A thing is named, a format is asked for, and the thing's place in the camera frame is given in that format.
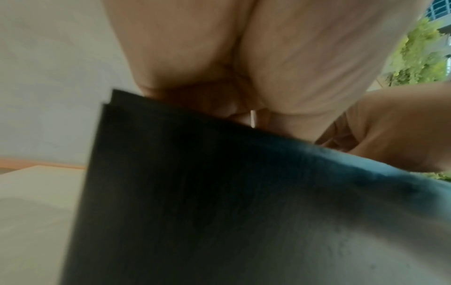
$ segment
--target gray wall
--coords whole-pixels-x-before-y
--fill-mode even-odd
[[[137,92],[99,0],[0,1],[0,158],[85,164],[113,86]]]

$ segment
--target bare skin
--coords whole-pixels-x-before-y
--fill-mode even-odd
[[[103,2],[146,96],[241,123],[256,110],[259,127],[309,142],[348,110],[319,143],[404,169],[451,168],[449,128],[433,125],[449,126],[447,86],[356,104],[430,0]]]

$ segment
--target green tree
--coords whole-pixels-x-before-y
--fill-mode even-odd
[[[437,26],[429,19],[420,19],[391,57],[391,67],[395,71],[388,76],[389,85],[445,80],[446,59],[439,53],[427,53],[428,46],[441,36]]]

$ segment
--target hand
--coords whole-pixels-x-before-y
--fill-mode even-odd
[[[416,172],[451,169],[451,83],[370,92],[318,144]]]
[[[313,142],[430,0],[103,2],[146,96]]]

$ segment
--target black object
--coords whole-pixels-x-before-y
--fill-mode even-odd
[[[62,285],[449,284],[451,184],[114,91]]]

